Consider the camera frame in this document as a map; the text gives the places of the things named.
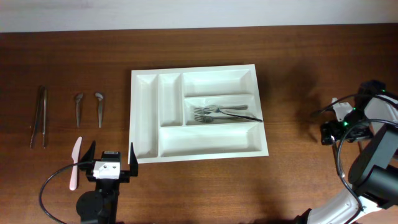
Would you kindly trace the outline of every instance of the tray compartment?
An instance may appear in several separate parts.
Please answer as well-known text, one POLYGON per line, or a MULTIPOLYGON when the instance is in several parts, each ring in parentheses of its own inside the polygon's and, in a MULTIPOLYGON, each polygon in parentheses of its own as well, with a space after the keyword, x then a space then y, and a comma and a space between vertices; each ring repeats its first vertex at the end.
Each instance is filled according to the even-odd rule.
POLYGON ((158 155, 157 124, 157 75, 138 75, 135 80, 135 104, 131 111, 135 114, 134 143, 137 158, 151 158, 158 155))
MULTIPOLYGON (((238 105, 247 105, 247 110, 234 110, 234 111, 226 111, 237 115, 243 116, 255 116, 259 119, 262 119, 261 111, 257 110, 256 102, 254 101, 253 95, 229 95, 229 96, 204 96, 204 97, 195 97, 195 98, 186 98, 184 100, 184 113, 185 113, 185 121, 186 125, 201 125, 201 124, 226 124, 226 123, 241 123, 241 122, 250 122, 246 119, 240 118, 231 118, 231 119, 215 119, 210 123, 202 123, 199 121, 195 121, 193 112, 193 108, 204 108, 209 105, 218 105, 218 106, 238 106, 238 105)), ((212 113, 209 114, 211 116, 228 116, 221 113, 212 113)))
POLYGON ((252 93, 250 70, 188 72, 183 74, 185 96, 217 96, 252 93))
POLYGON ((182 125, 181 75, 159 75, 160 127, 182 125))
POLYGON ((161 157, 261 151, 257 123, 161 128, 161 157))

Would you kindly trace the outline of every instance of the silver fork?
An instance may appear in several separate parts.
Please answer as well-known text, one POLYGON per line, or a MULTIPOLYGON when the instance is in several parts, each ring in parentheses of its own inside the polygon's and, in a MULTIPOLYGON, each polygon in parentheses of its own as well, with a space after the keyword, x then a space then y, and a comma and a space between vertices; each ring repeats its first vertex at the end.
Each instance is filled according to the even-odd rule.
MULTIPOLYGON (((212 113, 211 111, 208 111, 206 109, 208 109, 209 106, 206 106, 204 108, 198 108, 198 107, 194 107, 193 108, 193 112, 197 113, 197 114, 210 114, 212 113)), ((220 106, 219 109, 221 110, 247 110, 248 106, 247 105, 239 105, 239 106, 220 106)))
POLYGON ((193 108, 193 112, 196 113, 196 114, 222 113, 222 114, 225 114, 225 115, 234 116, 236 118, 243 118, 243 119, 248 119, 248 120, 251 120, 251 121, 262 122, 262 120, 258 119, 258 118, 252 118, 252 117, 249 117, 249 116, 242 116, 242 115, 226 113, 226 112, 224 112, 222 110, 233 110, 233 109, 224 109, 224 107, 219 107, 219 106, 215 106, 215 105, 206 106, 204 108, 193 108))
POLYGON ((199 121, 199 122, 203 122, 203 123, 210 123, 213 122, 215 119, 231 119, 232 117, 230 116, 217 116, 217 117, 213 117, 210 115, 199 115, 199 114, 195 114, 194 116, 194 120, 195 121, 199 121))

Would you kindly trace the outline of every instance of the pink knife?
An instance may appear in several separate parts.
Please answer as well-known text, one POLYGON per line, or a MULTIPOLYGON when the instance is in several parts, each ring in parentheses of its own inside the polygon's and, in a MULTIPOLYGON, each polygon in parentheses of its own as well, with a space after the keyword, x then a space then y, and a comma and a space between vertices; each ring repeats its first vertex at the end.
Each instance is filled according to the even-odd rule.
MULTIPOLYGON (((81 145, 81 137, 78 137, 75 143, 75 147, 73 147, 72 151, 73 163, 77 163, 79 161, 80 145, 81 145)), ((72 176, 70 177, 69 189, 76 190, 76 188, 77 188, 77 166, 73 166, 72 176)))

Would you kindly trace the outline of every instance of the white cutlery tray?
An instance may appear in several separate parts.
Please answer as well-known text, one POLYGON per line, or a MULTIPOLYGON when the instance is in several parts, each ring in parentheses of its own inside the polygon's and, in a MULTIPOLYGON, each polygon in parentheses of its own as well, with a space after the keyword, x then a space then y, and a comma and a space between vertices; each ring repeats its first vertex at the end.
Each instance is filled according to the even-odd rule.
POLYGON ((234 113, 262 119, 254 65, 132 71, 129 140, 138 163, 268 156, 263 123, 195 121, 193 107, 208 105, 248 105, 234 113))

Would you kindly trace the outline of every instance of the tongs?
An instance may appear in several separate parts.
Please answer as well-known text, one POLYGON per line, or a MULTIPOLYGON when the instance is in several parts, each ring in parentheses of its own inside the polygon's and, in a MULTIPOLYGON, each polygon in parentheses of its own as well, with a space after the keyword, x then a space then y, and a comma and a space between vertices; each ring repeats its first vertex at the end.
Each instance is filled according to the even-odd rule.
POLYGON ((32 137, 30 138, 30 149, 33 149, 35 143, 35 135, 39 128, 41 117, 43 116, 43 148, 46 147, 45 139, 45 122, 47 120, 47 89, 44 86, 39 86, 39 95, 36 104, 35 123, 33 124, 32 137))

